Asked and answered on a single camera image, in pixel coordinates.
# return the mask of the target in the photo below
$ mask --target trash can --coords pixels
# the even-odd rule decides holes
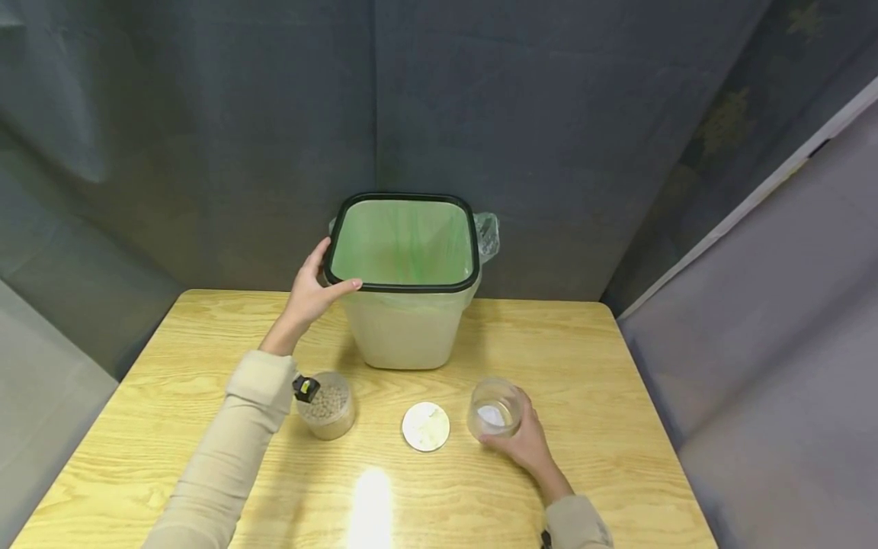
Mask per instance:
[[[497,219],[477,220],[462,199],[367,192],[347,199],[332,227],[327,281],[360,278],[342,299],[366,364],[425,370],[445,364],[460,316],[499,248]]]

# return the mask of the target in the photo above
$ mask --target black clip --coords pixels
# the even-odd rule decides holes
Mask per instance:
[[[310,404],[318,391],[320,391],[320,382],[317,379],[298,376],[292,381],[292,393],[299,402]]]

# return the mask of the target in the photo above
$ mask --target wood grain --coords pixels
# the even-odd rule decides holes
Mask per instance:
[[[14,544],[136,547],[162,511],[241,355],[284,293],[184,293]],[[430,372],[374,370],[334,307],[299,343],[303,372],[349,380],[358,418],[312,438],[295,411],[274,437],[232,547],[537,547],[543,509],[529,478],[465,424],[472,387],[524,387],[558,463],[617,547],[716,548],[610,312],[597,303],[475,300],[452,358]],[[399,432],[418,401],[451,420],[439,451]]]

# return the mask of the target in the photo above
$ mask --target hand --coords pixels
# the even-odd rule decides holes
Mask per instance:
[[[508,455],[515,463],[536,476],[538,471],[554,466],[555,462],[549,452],[549,443],[546,442],[543,425],[536,415],[530,397],[519,387],[515,390],[518,391],[522,404],[522,423],[518,431],[511,437],[482,435],[479,442]]]
[[[359,278],[344,280],[326,288],[320,285],[317,276],[320,274],[323,255],[329,242],[329,237],[320,241],[299,269],[284,311],[259,345],[259,350],[278,356],[292,354],[296,343],[308,331],[311,323],[326,313],[335,300],[363,287],[363,281]]]
[[[540,495],[546,505],[551,505],[572,495],[573,488],[551,456],[543,424],[536,415],[530,397],[519,387],[515,390],[518,391],[522,403],[522,423],[518,431],[511,437],[483,435],[479,441],[489,448],[505,453],[530,473],[540,487]]]

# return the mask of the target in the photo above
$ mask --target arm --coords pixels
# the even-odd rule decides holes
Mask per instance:
[[[546,505],[547,529],[554,549],[613,547],[613,537],[584,495],[575,495],[570,482],[551,456],[543,425],[530,398],[522,398],[522,424],[511,437],[483,436],[482,444],[507,454],[536,481]]]
[[[263,339],[248,352],[226,387],[226,398],[153,526],[147,549],[221,549],[232,540],[271,436],[290,413],[296,363],[292,354],[313,321],[362,282],[323,288],[317,282],[324,239],[299,270],[290,298]]]

